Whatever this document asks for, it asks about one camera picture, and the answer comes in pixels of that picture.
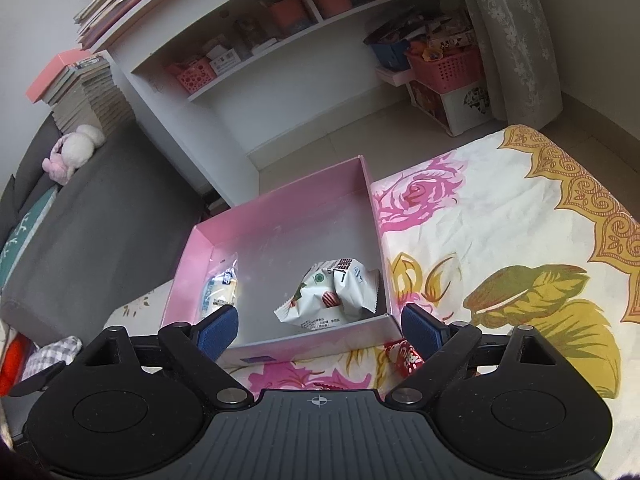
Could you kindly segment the white blue bread packet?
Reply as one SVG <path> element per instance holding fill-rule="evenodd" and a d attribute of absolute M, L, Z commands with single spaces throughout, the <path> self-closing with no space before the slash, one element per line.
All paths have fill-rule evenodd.
<path fill-rule="evenodd" d="M 198 319 L 224 306 L 236 306 L 238 296 L 238 256 L 233 254 L 220 260 L 207 271 L 198 309 Z"/>

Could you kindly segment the white nut snack packet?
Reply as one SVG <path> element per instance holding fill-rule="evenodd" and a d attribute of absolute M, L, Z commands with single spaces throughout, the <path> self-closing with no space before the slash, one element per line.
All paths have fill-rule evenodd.
<path fill-rule="evenodd" d="M 380 274 L 360 261 L 341 258 L 315 263 L 293 296 L 273 311 L 279 322 L 302 330 L 325 330 L 375 315 Z"/>

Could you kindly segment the red candy packet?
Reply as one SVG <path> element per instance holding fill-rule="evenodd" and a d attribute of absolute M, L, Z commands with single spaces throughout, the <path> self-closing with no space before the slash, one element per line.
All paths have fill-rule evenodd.
<path fill-rule="evenodd" d="M 402 378 L 412 375 L 424 363 L 416 349 L 406 340 L 386 344 L 385 354 Z"/>

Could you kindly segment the checkered grey white pillow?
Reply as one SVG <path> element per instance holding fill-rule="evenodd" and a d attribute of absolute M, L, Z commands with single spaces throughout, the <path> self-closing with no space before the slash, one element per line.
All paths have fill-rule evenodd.
<path fill-rule="evenodd" d="M 21 380 L 26 380 L 58 362 L 70 364 L 81 349 L 82 342 L 76 336 L 68 336 L 39 348 L 27 359 Z"/>

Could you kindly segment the floral tablecloth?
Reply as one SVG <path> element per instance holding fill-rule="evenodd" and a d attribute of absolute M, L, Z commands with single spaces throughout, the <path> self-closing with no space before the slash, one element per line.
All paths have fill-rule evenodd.
<path fill-rule="evenodd" d="M 536 327 L 602 396 L 600 471 L 639 470 L 639 226 L 542 133 L 511 126 L 372 185 L 392 310 Z"/>

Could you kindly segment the grey sofa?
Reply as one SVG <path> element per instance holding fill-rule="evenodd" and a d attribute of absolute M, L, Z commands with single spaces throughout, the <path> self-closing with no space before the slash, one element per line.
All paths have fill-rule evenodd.
<path fill-rule="evenodd" d="M 174 276 L 204 211 L 128 122 L 58 191 L 2 289 L 2 321 L 40 346 L 88 344 L 114 310 Z"/>

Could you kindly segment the pink cardboard box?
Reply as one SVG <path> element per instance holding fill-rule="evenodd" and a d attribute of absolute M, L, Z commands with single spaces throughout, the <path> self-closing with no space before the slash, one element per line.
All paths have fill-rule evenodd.
<path fill-rule="evenodd" d="M 354 258 L 378 272 L 378 304 L 361 321 L 324 330 L 281 323 L 316 262 Z M 163 322 L 195 324 L 210 270 L 238 269 L 239 329 L 222 367 L 334 356 L 401 338 L 394 315 L 366 161 L 357 156 L 310 174 L 194 226 L 172 282 Z"/>

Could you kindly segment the pink white plush toy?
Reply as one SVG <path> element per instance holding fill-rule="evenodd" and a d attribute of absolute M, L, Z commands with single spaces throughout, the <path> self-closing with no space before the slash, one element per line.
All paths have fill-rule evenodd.
<path fill-rule="evenodd" d="M 50 155 L 43 159 L 42 169 L 53 182 L 66 185 L 105 141 L 106 137 L 99 128 L 80 125 L 56 141 Z"/>

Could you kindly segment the white printed storage box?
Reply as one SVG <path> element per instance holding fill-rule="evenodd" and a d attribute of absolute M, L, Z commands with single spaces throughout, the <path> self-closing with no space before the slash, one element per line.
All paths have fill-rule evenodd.
<path fill-rule="evenodd" d="M 406 87 L 412 105 L 435 119 L 448 136 L 461 136 L 494 118 L 484 81 L 447 93 L 438 93 L 416 80 Z"/>

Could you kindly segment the small pink shelf basket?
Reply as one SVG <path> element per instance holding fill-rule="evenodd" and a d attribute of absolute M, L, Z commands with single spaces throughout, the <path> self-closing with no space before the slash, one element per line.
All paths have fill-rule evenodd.
<path fill-rule="evenodd" d="M 166 70 L 189 94 L 198 92 L 216 79 L 208 58 L 194 58 L 190 62 L 170 64 Z"/>

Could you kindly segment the pink plastic basket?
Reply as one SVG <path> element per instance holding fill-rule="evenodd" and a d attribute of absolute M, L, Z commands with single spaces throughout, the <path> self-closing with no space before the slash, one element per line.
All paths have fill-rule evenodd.
<path fill-rule="evenodd" d="M 425 61 L 421 55 L 407 54 L 413 76 L 427 88 L 448 93 L 474 84 L 484 76 L 480 50 L 471 48 L 445 56 L 437 61 Z"/>

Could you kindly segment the stack of books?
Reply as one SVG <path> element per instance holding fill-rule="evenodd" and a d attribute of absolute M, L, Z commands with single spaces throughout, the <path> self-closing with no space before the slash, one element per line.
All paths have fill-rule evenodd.
<path fill-rule="evenodd" d="M 62 133 L 89 125 L 109 136 L 120 125 L 136 119 L 126 96 L 114 83 L 108 59 L 79 49 L 56 54 L 29 86 L 26 96 L 33 103 L 50 107 Z"/>

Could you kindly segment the lace curtain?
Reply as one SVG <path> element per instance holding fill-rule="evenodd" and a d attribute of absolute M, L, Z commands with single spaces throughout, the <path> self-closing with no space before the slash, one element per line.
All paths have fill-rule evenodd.
<path fill-rule="evenodd" d="M 563 102 L 550 30 L 540 0 L 464 0 L 480 47 L 492 112 L 539 129 Z"/>

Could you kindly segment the blue storage bin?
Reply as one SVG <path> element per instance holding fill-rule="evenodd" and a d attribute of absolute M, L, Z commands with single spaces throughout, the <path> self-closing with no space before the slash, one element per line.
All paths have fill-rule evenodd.
<path fill-rule="evenodd" d="M 393 44 L 370 44 L 370 47 L 382 67 L 394 72 L 403 72 L 410 68 L 406 55 L 410 42 L 407 39 Z"/>

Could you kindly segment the white bookshelf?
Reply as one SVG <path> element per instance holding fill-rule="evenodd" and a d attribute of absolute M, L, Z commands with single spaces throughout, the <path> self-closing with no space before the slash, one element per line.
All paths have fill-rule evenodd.
<path fill-rule="evenodd" d="M 105 52 L 201 174 L 230 204 L 260 172 L 401 99 L 364 40 L 409 6 L 436 0 L 137 0 L 99 37 Z M 208 58 L 189 94 L 166 67 Z"/>

